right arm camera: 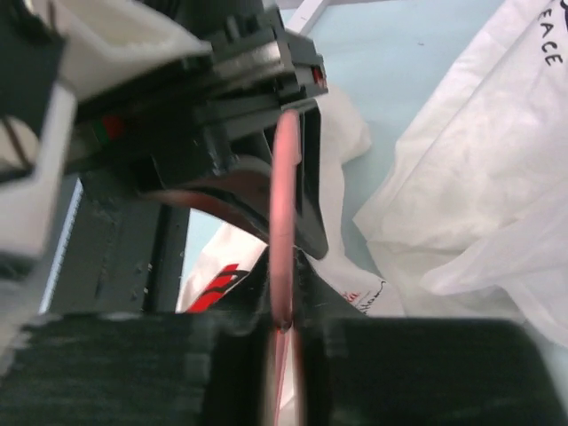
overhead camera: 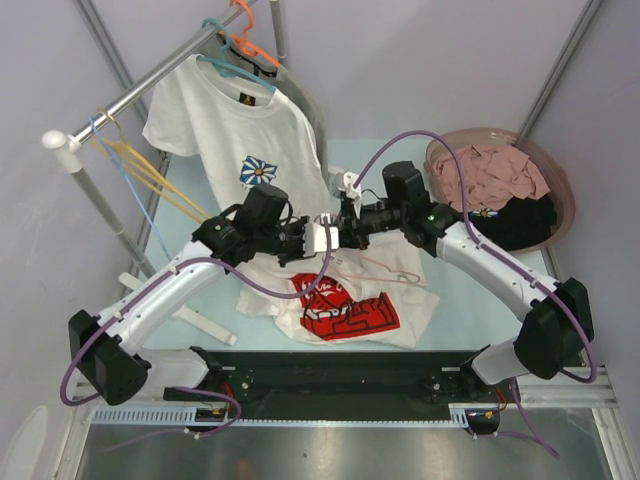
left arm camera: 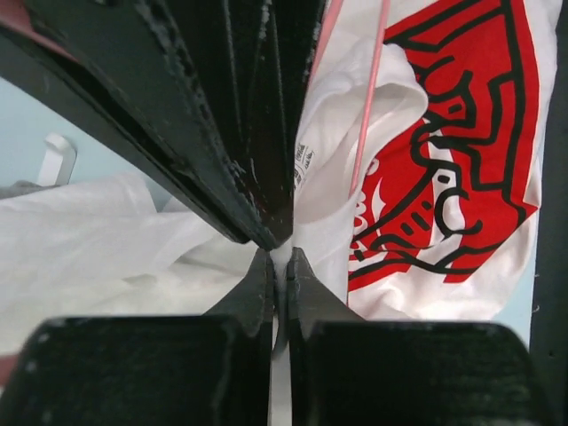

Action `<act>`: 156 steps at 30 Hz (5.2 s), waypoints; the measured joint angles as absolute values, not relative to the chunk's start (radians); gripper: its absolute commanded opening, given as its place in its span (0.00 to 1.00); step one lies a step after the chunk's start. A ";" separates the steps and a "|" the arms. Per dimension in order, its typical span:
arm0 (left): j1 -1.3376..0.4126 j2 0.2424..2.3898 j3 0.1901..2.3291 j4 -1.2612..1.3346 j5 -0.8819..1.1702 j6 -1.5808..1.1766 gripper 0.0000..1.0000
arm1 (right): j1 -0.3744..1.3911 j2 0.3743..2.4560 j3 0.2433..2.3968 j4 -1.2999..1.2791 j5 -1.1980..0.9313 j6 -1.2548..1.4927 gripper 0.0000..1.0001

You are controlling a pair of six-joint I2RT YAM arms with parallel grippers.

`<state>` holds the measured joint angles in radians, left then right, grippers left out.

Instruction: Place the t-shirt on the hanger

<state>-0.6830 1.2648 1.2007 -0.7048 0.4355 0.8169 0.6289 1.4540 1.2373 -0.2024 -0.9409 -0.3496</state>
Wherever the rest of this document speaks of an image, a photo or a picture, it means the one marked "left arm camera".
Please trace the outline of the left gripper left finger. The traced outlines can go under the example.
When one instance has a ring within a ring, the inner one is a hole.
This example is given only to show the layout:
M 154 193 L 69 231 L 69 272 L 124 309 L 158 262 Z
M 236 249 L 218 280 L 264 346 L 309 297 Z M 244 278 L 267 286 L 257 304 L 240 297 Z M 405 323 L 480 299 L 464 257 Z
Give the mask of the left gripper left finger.
M 42 323 L 1 397 L 4 425 L 266 425 L 274 271 L 245 277 L 198 316 Z

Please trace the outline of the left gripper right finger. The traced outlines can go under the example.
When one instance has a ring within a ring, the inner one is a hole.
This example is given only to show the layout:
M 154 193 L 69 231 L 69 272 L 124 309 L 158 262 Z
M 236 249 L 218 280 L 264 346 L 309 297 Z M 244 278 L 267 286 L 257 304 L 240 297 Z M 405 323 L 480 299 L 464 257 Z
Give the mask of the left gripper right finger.
M 288 264 L 295 425 L 550 425 L 524 343 L 487 322 L 370 321 Z

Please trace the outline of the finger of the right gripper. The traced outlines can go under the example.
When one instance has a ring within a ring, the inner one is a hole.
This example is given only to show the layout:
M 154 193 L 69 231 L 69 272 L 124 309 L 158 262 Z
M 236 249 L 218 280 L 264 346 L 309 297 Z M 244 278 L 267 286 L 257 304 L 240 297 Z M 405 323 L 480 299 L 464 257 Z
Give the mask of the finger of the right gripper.
M 233 241 L 275 245 L 275 93 L 214 1 L 4 1 L 1 75 Z
M 171 1 L 206 130 L 176 171 L 204 186 L 215 224 L 278 247 L 292 233 L 294 146 L 325 5 Z

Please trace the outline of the pink wire hanger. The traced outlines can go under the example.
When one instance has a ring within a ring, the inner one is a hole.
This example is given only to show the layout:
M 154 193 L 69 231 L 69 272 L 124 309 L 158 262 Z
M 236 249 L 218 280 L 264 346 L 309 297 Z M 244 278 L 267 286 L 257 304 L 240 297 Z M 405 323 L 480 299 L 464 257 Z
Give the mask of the pink wire hanger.
M 357 189 L 359 182 L 359 173 L 361 169 L 362 156 L 367 141 L 367 129 L 369 124 L 370 112 L 372 108 L 373 97 L 375 93 L 375 83 L 378 76 L 378 70 L 381 62 L 381 55 L 383 50 L 384 34 L 386 30 L 386 25 L 388 21 L 388 14 L 390 12 L 391 2 L 389 0 L 381 1 L 381 8 L 378 18 L 377 30 L 375 35 L 375 44 L 373 50 L 373 58 L 369 71 L 369 80 L 367 83 L 367 92 L 364 107 L 362 110 L 361 124 L 359 129 L 359 137 L 357 150 L 355 154 L 355 159 L 352 168 L 351 184 L 349 195 L 352 196 Z M 343 0 L 331 0 L 328 2 L 326 13 L 321 22 L 319 41 L 317 44 L 317 49 L 315 51 L 315 56 L 312 63 L 312 71 L 310 74 L 310 80 L 317 73 L 320 61 L 324 56 L 325 50 L 329 39 L 334 31 L 335 24 L 338 20 L 340 12 L 343 8 Z

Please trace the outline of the white red coca-cola t shirt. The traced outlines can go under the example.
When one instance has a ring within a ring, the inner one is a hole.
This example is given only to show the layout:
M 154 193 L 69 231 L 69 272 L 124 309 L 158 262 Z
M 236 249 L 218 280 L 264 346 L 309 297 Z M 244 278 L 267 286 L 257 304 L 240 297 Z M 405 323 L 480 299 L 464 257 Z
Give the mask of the white red coca-cola t shirt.
M 381 1 L 343 8 L 304 106 L 292 241 L 368 320 L 493 319 L 532 256 L 558 1 L 390 1 L 349 195 Z

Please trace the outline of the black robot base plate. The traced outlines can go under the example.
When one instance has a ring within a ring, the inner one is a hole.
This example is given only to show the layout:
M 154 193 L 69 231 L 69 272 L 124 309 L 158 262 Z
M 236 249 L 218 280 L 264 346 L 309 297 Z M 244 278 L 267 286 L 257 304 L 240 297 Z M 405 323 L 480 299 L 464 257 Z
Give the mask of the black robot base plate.
M 567 50 L 558 49 L 558 70 L 543 151 L 532 314 L 531 354 L 549 398 L 567 392 Z

